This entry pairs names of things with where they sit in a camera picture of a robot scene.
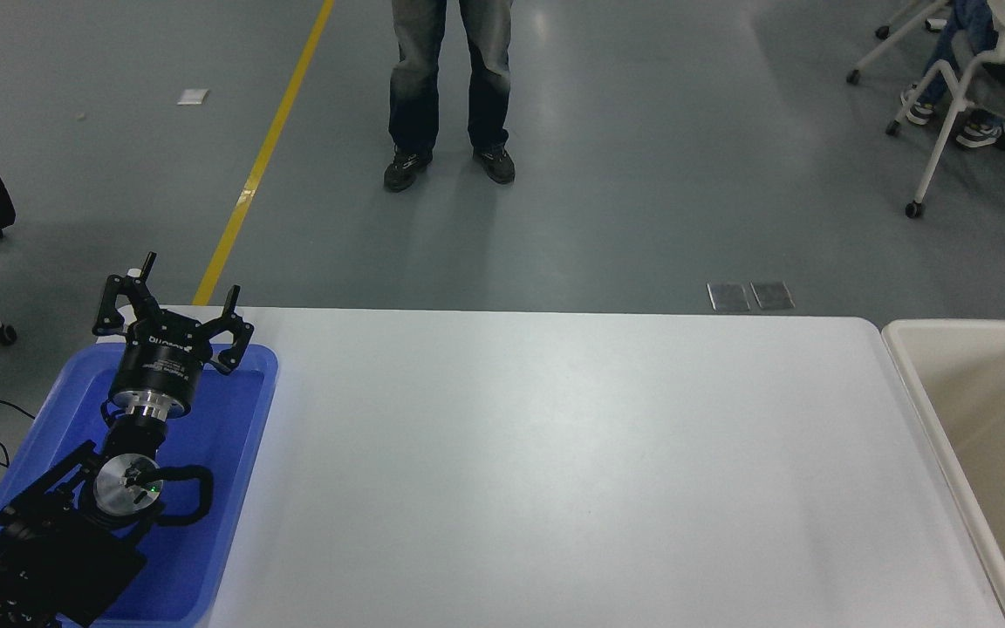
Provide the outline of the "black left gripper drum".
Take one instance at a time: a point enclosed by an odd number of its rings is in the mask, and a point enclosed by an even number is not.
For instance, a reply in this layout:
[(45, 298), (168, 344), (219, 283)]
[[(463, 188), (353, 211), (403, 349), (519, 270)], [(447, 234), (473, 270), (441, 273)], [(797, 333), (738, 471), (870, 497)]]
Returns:
[(133, 396), (151, 392), (168, 397), (172, 409), (191, 409), (211, 357), (210, 343), (195, 336), (199, 326), (190, 317), (141, 318), (128, 325), (108, 398), (128, 408)]

